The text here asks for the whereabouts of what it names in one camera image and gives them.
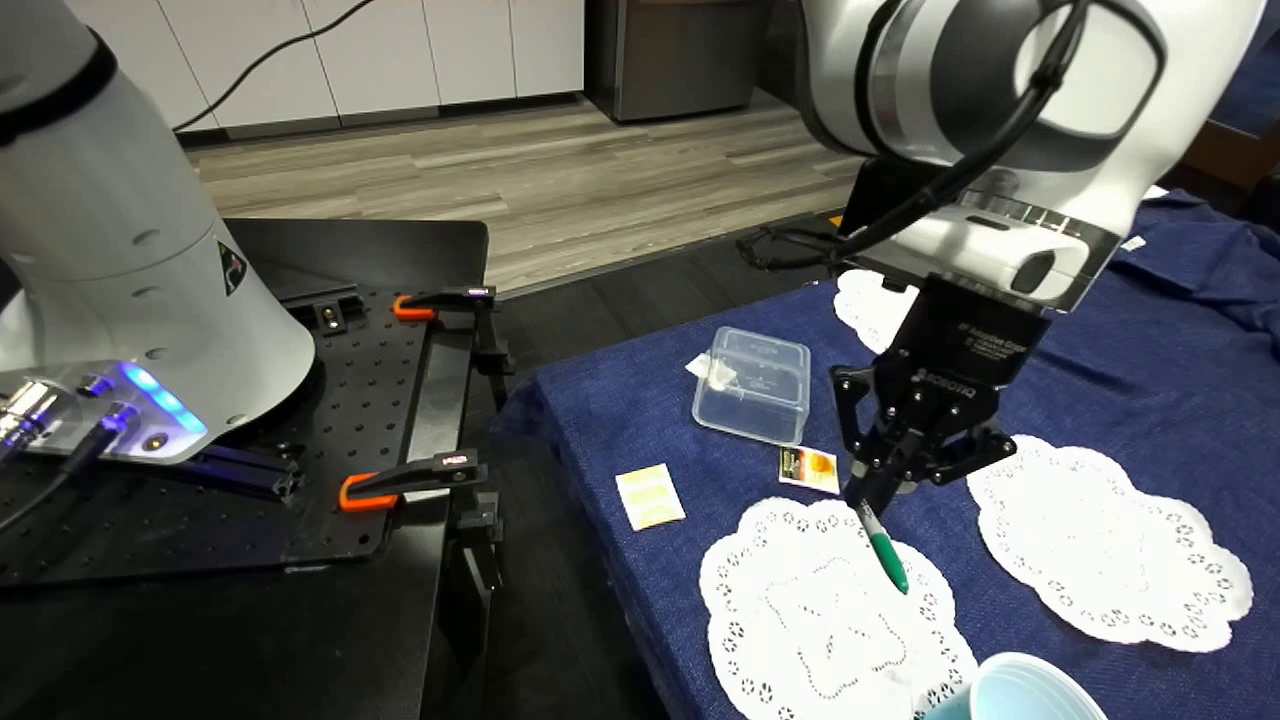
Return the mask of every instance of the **white machine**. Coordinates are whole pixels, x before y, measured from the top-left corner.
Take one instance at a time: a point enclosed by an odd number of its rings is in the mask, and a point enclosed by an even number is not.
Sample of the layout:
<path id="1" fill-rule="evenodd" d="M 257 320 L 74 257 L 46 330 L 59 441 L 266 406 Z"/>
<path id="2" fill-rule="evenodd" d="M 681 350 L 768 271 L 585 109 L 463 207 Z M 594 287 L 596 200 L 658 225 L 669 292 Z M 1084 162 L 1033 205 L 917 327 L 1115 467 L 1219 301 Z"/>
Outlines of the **white machine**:
<path id="1" fill-rule="evenodd" d="M 114 50 L 59 0 L 0 11 L 0 261 L 25 287 L 0 316 L 0 397 L 34 375 L 114 389 L 141 417 L 107 454 L 182 463 L 292 397 L 318 342 Z M 92 417 L 59 425 L 34 449 L 69 452 Z"/>
<path id="2" fill-rule="evenodd" d="M 146 417 L 114 452 L 182 463 L 295 392 L 318 349 L 114 50 L 57 0 L 0 11 L 0 261 L 25 285 L 0 316 L 0 392 L 28 375 L 123 379 Z M 1011 452 L 994 427 L 1002 389 L 1192 144 L 1260 0 L 801 0 L 801 11 L 810 128 L 878 155 L 838 264 L 874 257 L 925 285 L 878 368 L 840 379 L 854 493 L 886 508 L 901 482 Z M 882 402 L 870 433 L 848 411 L 865 392 Z"/>
<path id="3" fill-rule="evenodd" d="M 838 368 L 848 503 L 1011 452 L 1002 392 L 1079 302 L 1236 76 L 1265 0 L 801 0 L 806 119 L 874 162 L 838 266 L 920 285 L 878 368 Z"/>

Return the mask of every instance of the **green marker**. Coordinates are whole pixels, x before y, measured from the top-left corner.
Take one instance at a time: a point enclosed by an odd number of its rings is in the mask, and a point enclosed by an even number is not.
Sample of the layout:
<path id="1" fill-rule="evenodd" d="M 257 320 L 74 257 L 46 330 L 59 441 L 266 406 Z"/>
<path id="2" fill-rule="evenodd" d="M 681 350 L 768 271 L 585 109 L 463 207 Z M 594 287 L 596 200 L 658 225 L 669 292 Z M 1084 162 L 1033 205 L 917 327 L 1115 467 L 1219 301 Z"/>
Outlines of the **green marker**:
<path id="1" fill-rule="evenodd" d="M 865 526 L 874 537 L 874 553 L 886 569 L 886 574 L 892 581 L 895 590 L 910 597 L 910 562 L 895 556 L 887 526 L 878 518 L 874 503 L 861 503 Z"/>

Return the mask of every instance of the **white doily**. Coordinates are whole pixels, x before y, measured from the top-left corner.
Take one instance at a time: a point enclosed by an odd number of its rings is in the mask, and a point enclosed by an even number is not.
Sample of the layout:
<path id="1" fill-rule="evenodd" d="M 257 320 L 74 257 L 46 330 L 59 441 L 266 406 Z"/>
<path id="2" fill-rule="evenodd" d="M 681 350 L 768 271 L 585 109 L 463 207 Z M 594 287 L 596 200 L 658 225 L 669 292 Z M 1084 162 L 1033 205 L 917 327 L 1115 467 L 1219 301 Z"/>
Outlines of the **white doily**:
<path id="1" fill-rule="evenodd" d="M 895 338 L 895 327 L 905 327 L 920 287 L 886 287 L 882 271 L 854 266 L 838 280 L 838 316 L 858 330 L 870 350 L 886 350 Z"/>
<path id="2" fill-rule="evenodd" d="M 1252 574 L 1208 518 L 1135 493 L 1093 449 L 1018 434 L 1018 454 L 974 471 L 969 493 L 998 562 L 1095 639 L 1216 651 L 1252 606 Z"/>
<path id="3" fill-rule="evenodd" d="M 969 687 L 947 581 L 910 544 L 910 597 L 840 499 L 761 499 L 700 562 L 729 700 L 768 720 L 913 717 Z"/>

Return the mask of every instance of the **cup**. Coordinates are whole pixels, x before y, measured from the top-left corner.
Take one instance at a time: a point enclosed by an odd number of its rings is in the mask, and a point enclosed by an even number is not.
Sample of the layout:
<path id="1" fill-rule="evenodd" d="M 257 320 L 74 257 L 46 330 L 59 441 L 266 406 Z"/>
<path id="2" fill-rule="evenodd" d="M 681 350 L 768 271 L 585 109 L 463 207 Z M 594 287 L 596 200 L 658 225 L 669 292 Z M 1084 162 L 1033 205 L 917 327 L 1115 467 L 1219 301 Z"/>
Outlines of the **cup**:
<path id="1" fill-rule="evenodd" d="M 1002 651 L 978 669 L 969 692 L 925 720 L 1110 720 L 1110 711 L 1039 657 Z"/>

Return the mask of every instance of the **power cord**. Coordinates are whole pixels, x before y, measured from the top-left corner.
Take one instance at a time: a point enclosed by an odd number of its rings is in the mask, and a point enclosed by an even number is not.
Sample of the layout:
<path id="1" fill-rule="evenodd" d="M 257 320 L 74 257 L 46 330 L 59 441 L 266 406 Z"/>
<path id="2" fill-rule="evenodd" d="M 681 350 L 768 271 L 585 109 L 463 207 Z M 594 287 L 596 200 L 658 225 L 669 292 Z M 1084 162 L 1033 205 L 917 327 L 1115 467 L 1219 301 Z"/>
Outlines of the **power cord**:
<path id="1" fill-rule="evenodd" d="M 738 238 L 738 253 L 761 271 L 823 266 L 833 264 L 838 246 L 840 246 L 840 231 L 773 227 L 773 225 Z"/>
<path id="2" fill-rule="evenodd" d="M 347 11 L 340 11 L 340 14 L 328 19 L 323 29 L 313 29 L 313 32 L 300 32 L 300 36 L 287 36 L 287 39 L 273 42 L 273 46 L 261 50 L 252 62 L 244 62 L 244 70 L 239 70 L 205 112 L 182 119 L 172 131 L 186 131 L 186 128 L 191 128 L 191 125 L 201 125 L 205 115 L 214 115 L 216 109 L 223 109 L 223 102 L 239 92 L 239 84 L 244 84 L 257 68 L 266 68 L 273 55 L 287 50 L 292 42 L 309 42 L 309 39 L 340 29 L 343 19 L 353 19 L 355 11 L 365 11 L 370 2 L 374 2 L 374 0 L 355 0 Z"/>
<path id="3" fill-rule="evenodd" d="M 980 153 L 974 153 L 955 168 L 947 168 L 940 181 L 925 184 L 905 205 L 895 205 L 886 216 L 878 216 L 878 218 L 861 225 L 858 231 L 848 231 L 848 238 L 833 257 L 838 271 L 848 266 L 854 257 L 892 238 L 895 231 L 905 231 L 920 216 L 951 205 L 974 181 L 980 181 L 990 168 L 998 168 L 1008 155 L 1008 146 L 1039 119 L 1050 101 L 1059 92 L 1074 59 L 1079 50 L 1079 39 L 1084 39 L 1087 7 L 1093 7 L 1093 0 L 1074 0 L 1074 14 L 1063 19 L 1063 29 L 1056 29 L 1056 36 L 1053 36 L 1053 42 L 1050 42 L 1027 92 L 1008 112 L 1008 119 L 998 128 L 998 137 Z"/>
<path id="4" fill-rule="evenodd" d="M 59 463 L 59 471 L 34 493 L 20 508 L 3 511 L 0 530 L 11 530 L 20 518 L 28 518 L 40 503 L 47 503 L 59 489 L 69 489 L 92 460 L 100 460 L 116 434 L 132 427 L 135 411 L 116 406 L 92 433 L 74 449 L 74 454 Z"/>

